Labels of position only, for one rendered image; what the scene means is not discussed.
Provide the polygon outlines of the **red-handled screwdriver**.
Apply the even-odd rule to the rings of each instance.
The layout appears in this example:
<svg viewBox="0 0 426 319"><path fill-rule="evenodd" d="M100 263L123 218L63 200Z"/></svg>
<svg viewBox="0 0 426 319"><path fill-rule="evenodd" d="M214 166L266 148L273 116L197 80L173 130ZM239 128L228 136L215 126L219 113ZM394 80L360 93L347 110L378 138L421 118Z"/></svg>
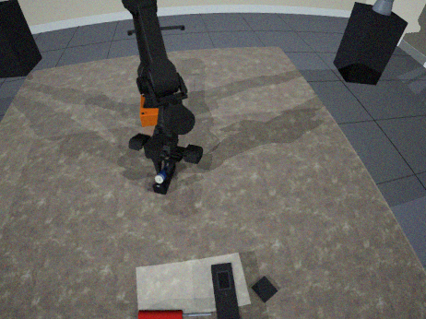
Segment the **red-handled screwdriver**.
<svg viewBox="0 0 426 319"><path fill-rule="evenodd" d="M182 310L139 310L138 319L183 319L183 316L211 315L211 313L182 313Z"/></svg>

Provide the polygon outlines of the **blue cylindrical battery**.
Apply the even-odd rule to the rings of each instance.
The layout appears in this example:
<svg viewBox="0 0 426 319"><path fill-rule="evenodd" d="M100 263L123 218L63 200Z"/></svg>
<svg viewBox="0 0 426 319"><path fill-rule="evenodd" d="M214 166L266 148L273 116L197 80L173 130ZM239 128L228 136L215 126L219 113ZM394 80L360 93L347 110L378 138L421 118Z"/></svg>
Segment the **blue cylindrical battery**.
<svg viewBox="0 0 426 319"><path fill-rule="evenodd" d="M156 177L155 177L155 181L156 181L157 183L162 183L162 182L163 182L163 181L167 178L167 175L166 175L167 170L168 170L168 167L164 167L164 168L160 171L160 173L156 175Z"/></svg>

